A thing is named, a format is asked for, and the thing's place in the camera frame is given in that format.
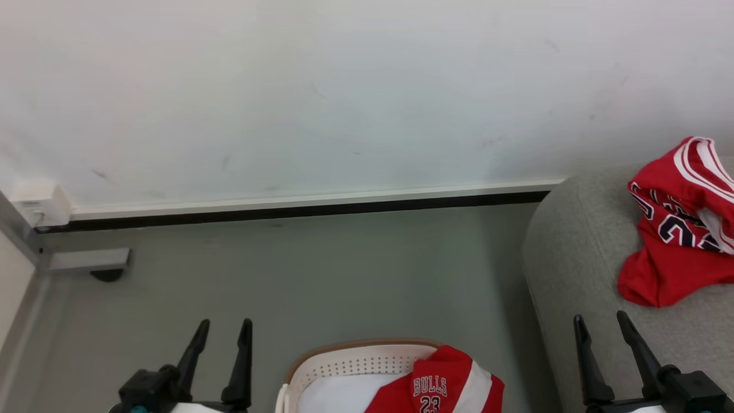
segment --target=black wheel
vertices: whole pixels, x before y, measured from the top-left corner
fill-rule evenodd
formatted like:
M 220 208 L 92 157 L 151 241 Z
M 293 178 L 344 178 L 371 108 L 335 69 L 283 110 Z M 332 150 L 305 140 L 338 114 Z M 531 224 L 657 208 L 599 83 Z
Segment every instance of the black wheel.
M 92 277 L 98 279 L 102 282 L 115 282 L 120 279 L 121 276 L 123 276 L 123 272 L 125 270 L 119 269 L 119 270 L 99 270 L 99 271 L 90 271 L 90 274 L 92 274 Z

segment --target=chicago bulls jersey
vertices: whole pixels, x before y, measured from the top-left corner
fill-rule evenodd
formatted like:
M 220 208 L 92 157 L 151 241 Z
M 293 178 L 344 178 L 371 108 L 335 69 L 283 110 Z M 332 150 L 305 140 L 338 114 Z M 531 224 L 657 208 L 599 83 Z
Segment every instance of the chicago bulls jersey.
M 413 371 L 380 388 L 365 413 L 501 413 L 502 380 L 442 345 Z
M 686 138 L 628 189 L 642 209 L 644 246 L 619 275 L 626 299 L 669 306 L 706 285 L 734 282 L 734 180 L 711 139 Z

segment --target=gray floor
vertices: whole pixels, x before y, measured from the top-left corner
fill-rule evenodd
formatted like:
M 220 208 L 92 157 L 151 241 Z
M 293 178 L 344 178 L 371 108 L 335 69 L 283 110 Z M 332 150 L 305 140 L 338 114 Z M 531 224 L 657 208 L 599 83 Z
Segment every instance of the gray floor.
M 175 364 L 203 318 L 211 331 L 193 393 L 218 400 L 250 317 L 251 413 L 274 411 L 302 353 L 375 337 L 453 345 L 505 382 L 505 412 L 558 412 L 520 269 L 535 207 L 48 235 L 63 251 L 132 247 L 134 262 L 114 284 L 54 282 L 9 411 L 106 412 L 135 370 Z

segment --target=perforated basket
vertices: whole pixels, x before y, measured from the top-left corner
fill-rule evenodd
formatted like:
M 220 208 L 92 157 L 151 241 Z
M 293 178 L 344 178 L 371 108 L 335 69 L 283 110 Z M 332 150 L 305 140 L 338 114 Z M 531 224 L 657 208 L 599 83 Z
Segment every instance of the perforated basket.
M 405 374 L 440 344 L 421 339 L 364 340 L 313 350 L 293 364 L 280 388 L 275 413 L 296 413 L 298 399 L 321 377 L 359 374 Z

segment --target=baseboard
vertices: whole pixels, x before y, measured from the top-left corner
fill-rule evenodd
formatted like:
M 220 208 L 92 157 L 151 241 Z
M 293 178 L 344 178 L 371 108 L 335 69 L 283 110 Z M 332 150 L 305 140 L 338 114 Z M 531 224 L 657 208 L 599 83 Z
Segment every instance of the baseboard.
M 68 225 L 46 227 L 39 231 L 44 233 L 95 231 L 231 220 L 519 204 L 541 201 L 545 194 L 561 181 L 562 179 L 549 179 L 514 184 L 75 208 L 72 221 Z

